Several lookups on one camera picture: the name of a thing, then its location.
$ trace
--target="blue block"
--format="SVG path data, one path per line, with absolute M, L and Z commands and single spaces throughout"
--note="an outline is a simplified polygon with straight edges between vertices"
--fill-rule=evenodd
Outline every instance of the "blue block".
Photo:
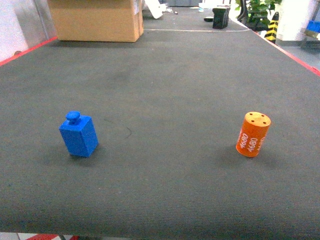
M 59 130 L 69 153 L 90 157 L 98 145 L 92 118 L 80 115 L 79 111 L 70 111 L 65 118 Z

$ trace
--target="black curve mark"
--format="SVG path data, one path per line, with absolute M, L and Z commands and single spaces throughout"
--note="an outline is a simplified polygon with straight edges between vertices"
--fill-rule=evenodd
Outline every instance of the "black curve mark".
M 125 138 L 125 139 L 127 139 L 128 137 L 130 137 L 130 136 L 131 136 L 131 134 L 132 134 L 132 131 L 130 130 L 130 128 L 128 128 L 128 127 L 126 126 L 126 129 L 128 129 L 128 130 L 130 131 L 130 134 L 129 134 L 128 136 L 126 136 L 126 138 Z
M 107 119 L 107 118 L 104 118 L 103 120 L 105 120 L 105 121 L 107 121 L 107 122 L 109 122 L 109 123 L 111 123 L 111 124 L 115 124 L 113 121 L 111 121 L 111 120 L 109 120 L 109 119 Z M 127 139 L 128 137 L 130 137 L 130 136 L 132 135 L 132 131 L 131 131 L 131 129 L 128 128 L 127 126 L 126 126 L 125 128 L 128 129 L 129 132 L 130 132 L 130 134 L 124 138 L 124 139 Z

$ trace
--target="yellow and black striped post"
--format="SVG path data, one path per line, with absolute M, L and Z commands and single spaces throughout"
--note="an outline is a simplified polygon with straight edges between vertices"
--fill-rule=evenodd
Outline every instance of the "yellow and black striped post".
M 279 13 L 276 12 L 272 17 L 272 20 L 270 21 L 270 25 L 268 25 L 268 30 L 266 34 L 264 35 L 265 39 L 269 40 L 274 44 L 276 43 L 278 24 L 279 24 Z

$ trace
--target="cardboard box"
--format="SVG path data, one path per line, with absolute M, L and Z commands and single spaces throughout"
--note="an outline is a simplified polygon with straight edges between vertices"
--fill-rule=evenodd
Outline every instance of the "cardboard box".
M 141 0 L 48 0 L 62 41 L 135 42 L 143 34 Z

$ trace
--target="red edge strip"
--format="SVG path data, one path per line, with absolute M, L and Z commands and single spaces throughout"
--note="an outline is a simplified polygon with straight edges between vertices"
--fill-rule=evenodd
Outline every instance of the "red edge strip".
M 37 234 L 33 237 L 28 238 L 27 240 L 52 240 L 59 235 L 56 234 Z
M 274 46 L 276 49 L 278 49 L 280 52 L 284 53 L 285 55 L 287 55 L 289 58 L 295 60 L 298 64 L 302 65 L 303 67 L 305 67 L 306 69 L 310 70 L 311 72 L 313 72 L 314 74 L 318 75 L 320 77 L 320 71 L 318 69 L 316 69 L 313 66 L 310 66 L 309 64 L 307 64 L 306 62 L 302 61 L 301 59 L 297 58 L 296 56 L 292 55 L 291 53 L 283 50 L 281 47 L 279 47 L 278 45 L 274 44 L 273 42 L 270 42 L 269 40 L 265 39 L 264 37 L 261 37 L 259 34 L 257 34 L 260 38 L 264 39 L 267 43 L 271 44 L 272 46 Z
M 27 49 L 27 50 L 25 50 L 25 51 L 23 51 L 23 52 L 21 52 L 21 53 L 19 53 L 19 54 L 17 54 L 17 55 L 14 55 L 14 56 L 6 59 L 6 60 L 0 61 L 0 66 L 5 65 L 5 64 L 7 64 L 7 63 L 9 63 L 9 62 L 11 62 L 11 61 L 13 61 L 13 60 L 15 60 L 15 59 L 23 56 L 23 55 L 25 55 L 25 54 L 27 54 L 27 53 L 30 53 L 31 51 L 33 51 L 33 50 L 35 50 L 35 49 L 38 49 L 38 48 L 42 47 L 43 45 L 46 45 L 46 44 L 48 44 L 48 43 L 50 43 L 50 42 L 52 42 L 52 41 L 54 41 L 54 40 L 56 40 L 56 39 L 58 39 L 58 37 L 55 36 L 55 37 L 53 37 L 53 38 L 50 38 L 50 39 L 47 40 L 47 41 L 44 41 L 44 42 L 42 42 L 42 43 L 40 43 L 40 44 L 38 44 L 38 45 L 35 45 L 35 46 L 29 48 L 29 49 Z

